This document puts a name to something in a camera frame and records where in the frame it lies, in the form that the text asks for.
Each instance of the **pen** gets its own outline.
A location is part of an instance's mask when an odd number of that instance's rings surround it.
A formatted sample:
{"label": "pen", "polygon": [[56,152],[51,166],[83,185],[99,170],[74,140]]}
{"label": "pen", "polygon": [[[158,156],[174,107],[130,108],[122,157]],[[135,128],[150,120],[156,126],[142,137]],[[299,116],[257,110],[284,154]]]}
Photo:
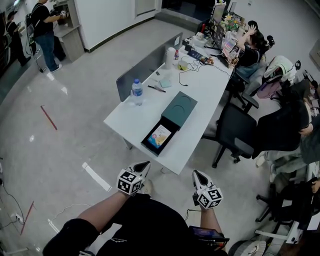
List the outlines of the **pen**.
{"label": "pen", "polygon": [[155,89],[155,90],[157,90],[157,91],[159,91],[159,92],[166,93],[166,91],[165,91],[165,90],[161,90],[160,88],[153,87],[153,86],[151,86],[151,85],[148,85],[148,87],[150,87],[150,88],[152,88],[152,89]]}

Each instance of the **dark green box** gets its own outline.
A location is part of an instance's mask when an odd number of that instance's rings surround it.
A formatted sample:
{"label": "dark green box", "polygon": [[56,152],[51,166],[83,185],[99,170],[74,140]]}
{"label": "dark green box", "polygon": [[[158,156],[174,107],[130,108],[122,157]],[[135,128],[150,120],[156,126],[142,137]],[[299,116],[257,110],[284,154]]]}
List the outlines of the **dark green box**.
{"label": "dark green box", "polygon": [[179,91],[163,111],[161,117],[167,118],[168,120],[176,124],[179,127],[179,131],[190,116],[197,103],[198,102],[196,100]]}

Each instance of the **gray partition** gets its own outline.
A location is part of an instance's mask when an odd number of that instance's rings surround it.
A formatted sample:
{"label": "gray partition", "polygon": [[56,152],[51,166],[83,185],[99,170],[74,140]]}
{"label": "gray partition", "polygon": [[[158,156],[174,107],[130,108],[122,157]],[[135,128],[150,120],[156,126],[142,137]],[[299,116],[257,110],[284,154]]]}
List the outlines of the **gray partition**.
{"label": "gray partition", "polygon": [[[159,46],[137,65],[132,67],[117,79],[116,86],[122,102],[124,102],[130,95],[131,86],[135,79],[139,79],[141,82],[143,82],[165,62],[165,54],[169,47],[173,47],[176,50],[180,48],[182,35],[183,33],[179,33]],[[175,46],[175,41],[178,37],[179,43]]]}

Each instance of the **open box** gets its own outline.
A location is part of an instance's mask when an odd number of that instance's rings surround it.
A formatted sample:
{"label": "open box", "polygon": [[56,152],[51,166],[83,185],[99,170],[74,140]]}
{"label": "open box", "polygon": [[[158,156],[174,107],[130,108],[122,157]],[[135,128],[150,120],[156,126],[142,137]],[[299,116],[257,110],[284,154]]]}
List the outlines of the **open box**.
{"label": "open box", "polygon": [[177,131],[181,129],[198,102],[179,91],[141,144],[156,156],[162,152]]}

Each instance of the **black t-shirt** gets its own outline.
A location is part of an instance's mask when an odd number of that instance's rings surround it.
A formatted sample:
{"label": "black t-shirt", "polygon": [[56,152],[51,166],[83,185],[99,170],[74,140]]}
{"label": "black t-shirt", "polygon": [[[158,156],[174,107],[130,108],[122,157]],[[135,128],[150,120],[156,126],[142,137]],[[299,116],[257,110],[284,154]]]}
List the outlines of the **black t-shirt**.
{"label": "black t-shirt", "polygon": [[[189,228],[176,211],[150,199],[149,201],[121,213],[122,227],[99,250],[96,256],[131,255],[153,252],[204,252],[205,248],[195,248]],[[86,220],[68,221],[43,249],[44,256],[78,256],[99,236],[96,228]],[[213,252],[214,256],[228,256],[225,251]]]}
{"label": "black t-shirt", "polygon": [[19,33],[15,32],[17,27],[18,27],[17,24],[13,21],[9,21],[5,26],[5,29],[9,33],[12,40],[20,39]]}
{"label": "black t-shirt", "polygon": [[244,48],[244,53],[239,58],[239,66],[250,67],[253,64],[260,62],[262,56],[258,53],[258,50],[251,49],[248,45],[245,45]]}
{"label": "black t-shirt", "polygon": [[34,27],[33,37],[42,36],[54,29],[52,22],[45,23],[44,20],[50,16],[47,7],[42,3],[37,3],[31,12],[31,23]]}

